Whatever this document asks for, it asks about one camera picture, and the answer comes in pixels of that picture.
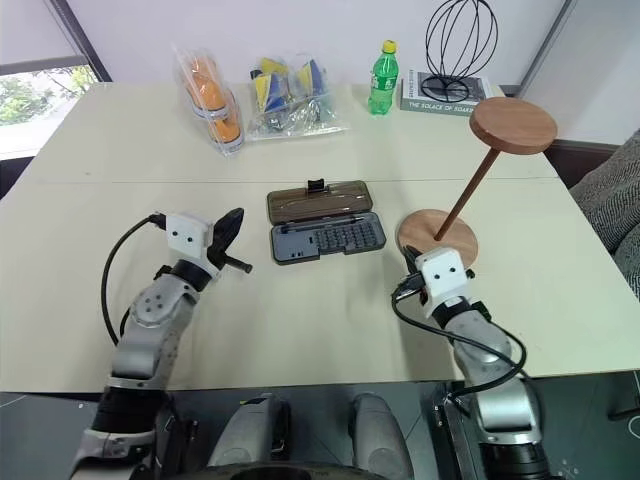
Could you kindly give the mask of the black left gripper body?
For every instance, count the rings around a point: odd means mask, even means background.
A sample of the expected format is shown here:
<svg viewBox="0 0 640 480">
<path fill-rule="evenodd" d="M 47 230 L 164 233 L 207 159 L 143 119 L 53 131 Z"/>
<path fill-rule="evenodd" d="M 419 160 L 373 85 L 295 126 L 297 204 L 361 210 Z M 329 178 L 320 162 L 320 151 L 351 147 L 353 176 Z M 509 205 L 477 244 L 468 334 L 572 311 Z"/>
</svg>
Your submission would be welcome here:
<svg viewBox="0 0 640 480">
<path fill-rule="evenodd" d="M 227 254 L 227 249 L 231 246 L 237 235 L 237 232 L 214 234 L 212 244 L 207 248 L 206 256 L 209 262 L 218 270 L 222 270 L 225 266 L 230 266 L 249 274 L 253 270 L 253 266 L 251 264 L 245 263 Z"/>
</svg>

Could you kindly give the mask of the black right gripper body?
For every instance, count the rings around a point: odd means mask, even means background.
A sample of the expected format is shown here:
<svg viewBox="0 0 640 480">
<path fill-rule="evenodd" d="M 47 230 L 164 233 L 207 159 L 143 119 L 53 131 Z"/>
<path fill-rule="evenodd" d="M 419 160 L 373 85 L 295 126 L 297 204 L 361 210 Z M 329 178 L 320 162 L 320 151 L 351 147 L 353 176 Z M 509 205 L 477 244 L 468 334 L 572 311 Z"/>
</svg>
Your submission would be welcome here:
<svg viewBox="0 0 640 480">
<path fill-rule="evenodd" d="M 411 294 L 418 294 L 420 300 L 426 299 L 425 280 L 420 269 L 416 266 L 414 260 L 406 261 L 409 270 L 409 286 L 407 289 Z"/>
</svg>

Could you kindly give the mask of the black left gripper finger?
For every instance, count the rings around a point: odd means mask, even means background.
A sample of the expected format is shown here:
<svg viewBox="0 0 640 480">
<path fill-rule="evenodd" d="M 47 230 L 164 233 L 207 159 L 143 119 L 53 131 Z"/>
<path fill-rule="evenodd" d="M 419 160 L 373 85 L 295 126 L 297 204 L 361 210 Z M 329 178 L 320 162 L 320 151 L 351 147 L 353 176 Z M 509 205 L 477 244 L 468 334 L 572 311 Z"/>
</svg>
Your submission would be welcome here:
<svg viewBox="0 0 640 480">
<path fill-rule="evenodd" d="M 222 250 L 226 251 L 239 234 L 244 219 L 241 207 L 229 211 L 222 218 Z"/>
<path fill-rule="evenodd" d="M 239 210 L 233 209 L 220 218 L 214 225 L 211 251 L 224 253 L 239 233 Z"/>
</svg>

